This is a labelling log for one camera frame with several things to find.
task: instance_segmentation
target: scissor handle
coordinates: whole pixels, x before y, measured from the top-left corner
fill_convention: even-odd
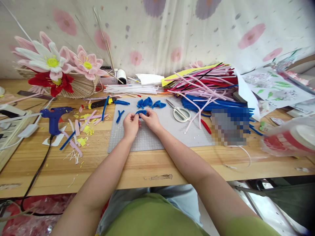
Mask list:
[[[184,108],[177,108],[177,109],[174,108],[173,109],[173,115],[174,115],[175,120],[177,120],[178,122],[181,122],[181,123],[184,123],[191,118],[190,112]]]

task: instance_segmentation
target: red flower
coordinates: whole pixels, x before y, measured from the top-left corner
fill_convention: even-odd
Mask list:
[[[62,73],[62,78],[59,78],[58,81],[53,81],[50,79],[49,73],[50,72],[36,74],[34,78],[29,79],[29,84],[51,87],[50,93],[53,97],[57,96],[62,89],[70,93],[74,92],[70,84],[74,80],[71,76]]]

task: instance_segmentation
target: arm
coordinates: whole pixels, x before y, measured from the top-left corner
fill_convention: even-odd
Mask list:
[[[90,175],[52,231],[54,235],[95,235],[101,212],[114,191],[138,128],[139,116],[129,113],[125,134],[112,152]]]
[[[240,215],[256,217],[256,214],[204,159],[162,127],[155,112],[148,110],[147,115],[140,114],[140,117],[159,137],[177,169],[196,189],[220,235],[225,235],[227,223],[234,217]]]

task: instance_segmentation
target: yellow flower center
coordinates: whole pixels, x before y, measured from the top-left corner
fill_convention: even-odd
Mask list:
[[[90,62],[84,62],[84,67],[86,68],[86,69],[92,69],[92,65],[91,65],[91,63]]]
[[[50,67],[57,67],[59,65],[59,62],[56,58],[48,58],[47,65]]]
[[[57,81],[52,80],[52,82],[54,84],[56,84],[57,86],[59,86],[59,85],[61,85],[62,80],[61,80],[61,78],[59,78]]]

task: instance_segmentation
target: wooden table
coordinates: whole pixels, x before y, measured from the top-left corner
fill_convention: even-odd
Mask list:
[[[1,86],[16,97],[20,97],[16,95],[19,90],[30,88],[26,80],[13,79],[1,80]],[[103,96],[103,94],[95,94],[95,97],[99,96]],[[17,107],[26,109],[32,105],[42,103],[41,106],[32,108],[34,112],[38,112],[45,102],[46,100],[30,98],[19,102]],[[51,107],[70,106],[79,108],[81,104],[86,105],[82,99],[74,100],[59,97],[57,101],[52,103]],[[115,106],[110,105],[106,108],[106,111],[113,114],[114,109]],[[84,110],[83,114],[91,113],[91,110],[89,111]],[[285,121],[291,119],[281,109],[270,113],[267,117],[277,117]],[[70,119],[75,120],[73,115],[70,115]],[[67,124],[68,121],[64,120],[64,125],[67,125],[66,132],[70,134],[72,132],[71,127]],[[266,117],[262,120],[270,123],[270,119]],[[48,149],[48,146],[42,144],[43,140],[50,136],[48,121],[46,118],[41,119],[39,126],[43,129],[39,128],[31,137],[21,142],[0,173],[0,198],[20,197],[25,194]],[[74,159],[71,161],[69,161],[69,158],[63,160],[72,151],[69,145],[63,151],[59,150],[60,146],[52,147],[47,158],[47,165],[42,169],[29,195],[77,192],[89,175],[108,155],[107,149],[112,122],[113,117],[94,127],[95,133],[88,136],[87,143],[89,146],[81,148],[83,158],[80,159],[78,165],[75,165]],[[271,156],[260,150],[259,139],[260,136],[252,132],[249,137],[249,146],[245,147],[252,158],[252,165],[249,168],[246,168],[249,162],[247,155],[238,147],[208,146],[193,147],[192,150],[204,158],[226,181],[315,174],[315,172],[307,173],[295,169],[296,167],[314,167],[314,160],[306,157],[296,159],[294,157]],[[222,163],[238,167],[238,169],[229,169],[223,166]],[[75,178],[74,183],[68,187],[73,178]],[[140,151],[129,154],[117,188],[154,187],[186,183],[187,181],[176,169],[165,150]]]

